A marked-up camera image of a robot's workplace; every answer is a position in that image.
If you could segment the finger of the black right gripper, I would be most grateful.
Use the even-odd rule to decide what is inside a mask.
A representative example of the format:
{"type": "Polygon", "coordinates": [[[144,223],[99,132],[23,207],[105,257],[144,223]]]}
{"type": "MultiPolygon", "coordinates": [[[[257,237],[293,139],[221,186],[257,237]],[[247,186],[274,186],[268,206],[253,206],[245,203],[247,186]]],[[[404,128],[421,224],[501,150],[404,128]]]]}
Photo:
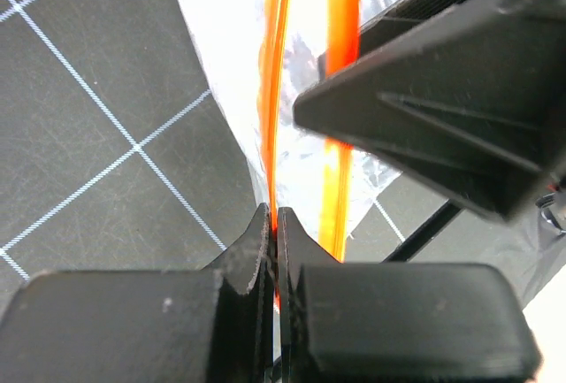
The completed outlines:
{"type": "Polygon", "coordinates": [[[565,185],[565,0],[400,0],[293,117],[510,221],[565,185]]]}

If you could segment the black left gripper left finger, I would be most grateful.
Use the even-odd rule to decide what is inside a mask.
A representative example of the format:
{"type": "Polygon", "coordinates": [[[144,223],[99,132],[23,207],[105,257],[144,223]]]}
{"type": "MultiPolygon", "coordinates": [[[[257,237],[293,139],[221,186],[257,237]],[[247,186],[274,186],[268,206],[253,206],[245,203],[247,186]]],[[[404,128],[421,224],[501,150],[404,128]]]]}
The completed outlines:
{"type": "Polygon", "coordinates": [[[4,382],[261,382],[271,364],[265,204],[198,271],[51,271],[1,318],[4,382]]]}

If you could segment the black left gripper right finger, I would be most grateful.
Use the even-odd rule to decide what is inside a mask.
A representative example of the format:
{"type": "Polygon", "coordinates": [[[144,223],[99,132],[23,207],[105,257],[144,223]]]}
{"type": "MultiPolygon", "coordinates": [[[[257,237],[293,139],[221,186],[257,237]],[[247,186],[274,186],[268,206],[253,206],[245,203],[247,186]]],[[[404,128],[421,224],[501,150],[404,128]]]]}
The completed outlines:
{"type": "Polygon", "coordinates": [[[542,355],[488,264],[341,263],[278,213],[286,382],[525,382],[542,355]]]}

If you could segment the orange zipper clear bag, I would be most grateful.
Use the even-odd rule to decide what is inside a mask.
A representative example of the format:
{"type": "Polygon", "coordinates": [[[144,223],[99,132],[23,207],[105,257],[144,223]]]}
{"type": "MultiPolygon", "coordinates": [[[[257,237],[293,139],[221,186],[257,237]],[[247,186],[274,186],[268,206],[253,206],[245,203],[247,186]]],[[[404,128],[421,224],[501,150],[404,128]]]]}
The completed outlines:
{"type": "Polygon", "coordinates": [[[300,129],[296,98],[344,27],[399,0],[178,0],[212,94],[250,169],[259,203],[294,209],[307,233],[343,260],[346,239],[398,176],[358,150],[300,129]]]}

